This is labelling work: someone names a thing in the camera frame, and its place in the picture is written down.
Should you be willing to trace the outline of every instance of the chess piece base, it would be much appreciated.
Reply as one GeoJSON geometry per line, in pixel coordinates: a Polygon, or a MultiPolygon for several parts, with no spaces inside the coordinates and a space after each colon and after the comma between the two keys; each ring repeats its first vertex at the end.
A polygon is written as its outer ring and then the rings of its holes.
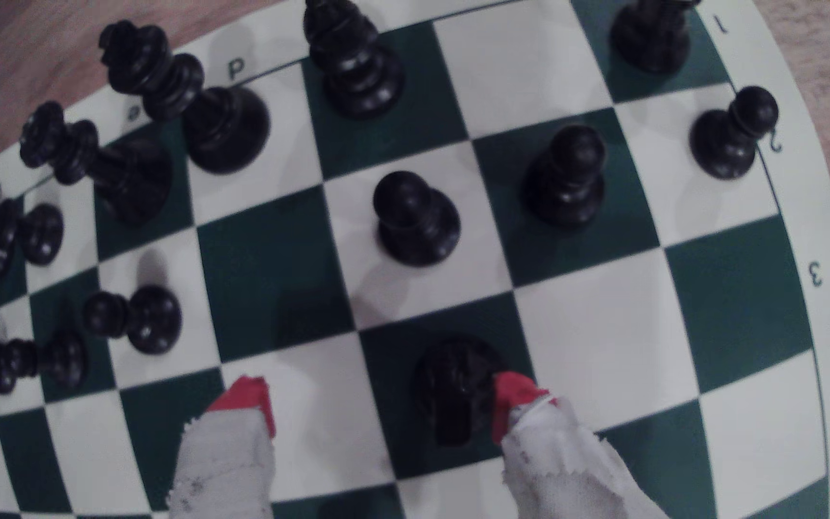
{"type": "Polygon", "coordinates": [[[691,127],[691,152],[700,167],[720,180],[735,180],[744,176],[755,163],[754,140],[745,137],[742,145],[720,146],[721,139],[732,132],[729,114],[711,110],[701,115],[691,127]]]}
{"type": "Polygon", "coordinates": [[[268,142],[268,108],[247,88],[216,87],[207,91],[222,101],[222,118],[218,124],[207,127],[204,118],[191,114],[192,108],[184,112],[188,155],[209,173],[233,173],[252,163],[268,142]]]}
{"type": "Polygon", "coordinates": [[[688,30],[657,35],[626,6],[610,29],[610,41],[620,56],[631,65],[653,74],[673,74],[684,66],[691,53],[688,30]]]}
{"type": "Polygon", "coordinates": [[[437,189],[431,190],[432,206],[438,210],[434,231],[441,240],[425,236],[421,229],[393,230],[380,224],[378,235],[386,252],[410,267],[428,267],[445,260],[460,239],[460,216],[454,202],[437,189]]]}

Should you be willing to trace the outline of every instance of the captured chess pieces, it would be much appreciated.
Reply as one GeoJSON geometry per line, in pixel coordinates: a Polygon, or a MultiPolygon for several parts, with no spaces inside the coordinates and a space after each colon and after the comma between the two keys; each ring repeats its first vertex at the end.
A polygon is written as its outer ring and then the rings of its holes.
{"type": "Polygon", "coordinates": [[[631,65],[655,74],[673,74],[691,52],[687,11],[701,0],[635,0],[613,21],[610,41],[631,65]]]}
{"type": "Polygon", "coordinates": [[[742,88],[729,110],[710,110],[691,128],[691,152],[700,167],[722,180],[742,177],[755,163],[758,140],[777,125],[774,96],[761,87],[742,88]]]}
{"type": "Polygon", "coordinates": [[[374,190],[377,234],[386,252],[410,267],[446,259],[460,239],[460,217],[444,193],[415,173],[396,171],[374,190]]]}
{"type": "Polygon", "coordinates": [[[494,377],[505,369],[498,352],[475,337],[455,337],[428,348],[415,369],[412,394],[438,445],[466,445],[489,427],[494,377]]]}
{"type": "Polygon", "coordinates": [[[82,307],[82,320],[89,332],[113,339],[126,335],[134,348],[150,355],[166,353],[182,331],[178,299],[156,285],[139,288],[129,301],[98,292],[82,307]]]}
{"type": "Polygon", "coordinates": [[[533,162],[524,182],[525,205],[564,229],[588,223],[604,202],[604,139],[591,126],[561,129],[533,162]]]}
{"type": "Polygon", "coordinates": [[[232,173],[251,163],[270,133],[268,109],[243,87],[204,89],[197,58],[171,54],[159,27],[137,29],[128,20],[107,26],[98,40],[110,87],[143,98],[156,121],[182,117],[188,155],[211,173],[232,173]]]}
{"type": "Polygon", "coordinates": [[[75,332],[59,331],[43,348],[23,339],[0,343],[0,395],[15,391],[17,379],[39,374],[75,389],[85,382],[86,373],[85,343],[75,332]]]}
{"type": "Polygon", "coordinates": [[[40,105],[21,132],[21,159],[30,168],[50,164],[57,182],[73,185],[86,175],[110,215],[137,227],[154,218],[171,189],[171,158],[160,144],[133,140],[98,147],[91,121],[63,121],[63,107],[40,105]]]}
{"type": "Polygon", "coordinates": [[[341,115],[387,112],[405,87],[398,56],[376,42],[374,24],[349,0],[306,0],[304,33],[313,63],[326,75],[326,98],[341,115]]]}

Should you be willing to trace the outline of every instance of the wooden floor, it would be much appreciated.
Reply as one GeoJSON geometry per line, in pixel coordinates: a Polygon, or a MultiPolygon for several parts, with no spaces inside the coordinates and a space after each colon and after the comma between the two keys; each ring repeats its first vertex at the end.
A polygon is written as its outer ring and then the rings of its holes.
{"type": "MultiPolygon", "coordinates": [[[[106,24],[160,24],[178,46],[274,1],[0,0],[0,151],[39,103],[70,105],[106,83],[96,45],[106,24]]],[[[787,56],[830,169],[830,0],[755,1],[787,56]]]]}

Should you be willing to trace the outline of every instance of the black chess piece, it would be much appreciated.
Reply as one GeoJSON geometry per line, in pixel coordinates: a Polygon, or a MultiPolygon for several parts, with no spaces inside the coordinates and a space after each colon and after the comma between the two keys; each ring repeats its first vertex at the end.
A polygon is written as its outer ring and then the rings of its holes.
{"type": "Polygon", "coordinates": [[[0,343],[0,395],[12,393],[17,379],[38,374],[75,389],[85,382],[86,373],[85,343],[75,332],[60,330],[43,348],[23,339],[0,343]]]}
{"type": "Polygon", "coordinates": [[[326,75],[326,98],[345,117],[370,119],[402,95],[406,76],[396,53],[377,44],[373,22],[349,0],[306,0],[304,33],[313,63],[326,75]]]}
{"type": "Polygon", "coordinates": [[[63,214],[50,204],[40,204],[24,216],[18,215],[13,199],[0,202],[0,276],[11,262],[18,243],[27,260],[49,265],[63,244],[63,214]]]}
{"type": "MultiPolygon", "coordinates": [[[[53,100],[40,105],[24,124],[20,144],[25,165],[49,163],[60,184],[73,185],[89,176],[110,215],[130,226],[159,214],[171,190],[171,158],[164,147],[139,139],[100,148],[95,124],[66,124],[63,107],[53,100]]],[[[52,212],[36,218],[52,222],[52,212]]],[[[52,232],[50,223],[45,227],[52,232]]]]}
{"type": "Polygon", "coordinates": [[[460,239],[460,217],[444,193],[417,174],[396,171],[374,190],[377,234],[390,256],[412,267],[446,259],[460,239]]]}
{"type": "Polygon", "coordinates": [[[575,229],[591,221],[604,202],[604,139],[591,126],[561,129],[534,161],[524,183],[525,204],[537,218],[575,229]]]}
{"type": "Polygon", "coordinates": [[[142,96],[154,120],[182,117],[188,155],[204,170],[238,171],[265,147],[271,123],[261,98],[244,87],[204,89],[200,62],[187,53],[172,55],[159,27],[137,29],[122,20],[101,32],[98,47],[111,88],[142,96]]]}
{"type": "Polygon", "coordinates": [[[501,356],[476,337],[459,336],[428,348],[412,379],[416,405],[438,445],[459,447],[489,427],[501,356]]]}
{"type": "Polygon", "coordinates": [[[691,152],[710,175],[732,180],[755,163],[757,142],[777,125],[780,111],[774,96],[761,87],[745,87],[729,111],[710,110],[691,128],[691,152]]]}
{"type": "Polygon", "coordinates": [[[117,294],[98,292],[85,302],[82,319],[93,334],[114,339],[126,334],[134,348],[150,355],[170,350],[182,330],[178,299],[156,285],[139,288],[129,302],[117,294]]]}
{"type": "Polygon", "coordinates": [[[630,64],[656,74],[672,74],[691,52],[687,11],[701,0],[636,0],[613,21],[610,40],[630,64]]]}

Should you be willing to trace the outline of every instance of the black pawn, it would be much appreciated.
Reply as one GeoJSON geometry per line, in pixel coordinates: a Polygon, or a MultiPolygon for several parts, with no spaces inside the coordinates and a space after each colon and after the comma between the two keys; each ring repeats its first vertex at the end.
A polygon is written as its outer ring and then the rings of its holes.
{"type": "Polygon", "coordinates": [[[459,447],[489,427],[501,356],[475,337],[455,337],[428,348],[415,369],[412,394],[438,445],[459,447]]]}
{"type": "Polygon", "coordinates": [[[204,89],[197,58],[172,55],[159,27],[137,29],[128,20],[107,26],[98,40],[110,87],[143,98],[157,121],[182,117],[188,155],[210,173],[232,173],[261,153],[270,133],[268,109],[243,87],[204,89]]]}
{"type": "Polygon", "coordinates": [[[93,334],[114,339],[126,335],[134,348],[150,355],[170,350],[182,330],[178,299],[156,285],[139,288],[130,301],[117,294],[98,292],[85,302],[82,319],[93,334]]]}
{"type": "MultiPolygon", "coordinates": [[[[138,139],[100,148],[95,124],[66,124],[63,107],[53,100],[29,117],[20,144],[25,165],[52,165],[60,184],[90,177],[110,215],[132,227],[159,214],[171,190],[171,158],[164,147],[138,139]]],[[[42,216],[50,221],[52,214],[42,216]]]]}
{"type": "Polygon", "coordinates": [[[755,163],[757,142],[777,125],[774,96],[761,87],[745,87],[729,111],[710,110],[691,128],[691,152],[700,167],[722,180],[742,177],[755,163]]]}
{"type": "Polygon", "coordinates": [[[700,1],[636,0],[613,21],[613,47],[623,59],[646,72],[677,72],[691,52],[687,11],[700,1]]]}
{"type": "Polygon", "coordinates": [[[310,58],[326,75],[326,97],[339,113],[370,119],[399,100],[406,80],[402,63],[376,43],[379,33],[358,6],[306,0],[304,33],[310,58]]]}
{"type": "Polygon", "coordinates": [[[606,161],[597,130],[581,124],[563,128],[527,172],[526,206],[537,218],[565,229],[589,222],[604,202],[606,161]]]}
{"type": "Polygon", "coordinates": [[[374,191],[378,235],[390,256],[412,267],[438,263],[460,239],[460,217],[444,193],[415,173],[396,171],[374,191]]]}

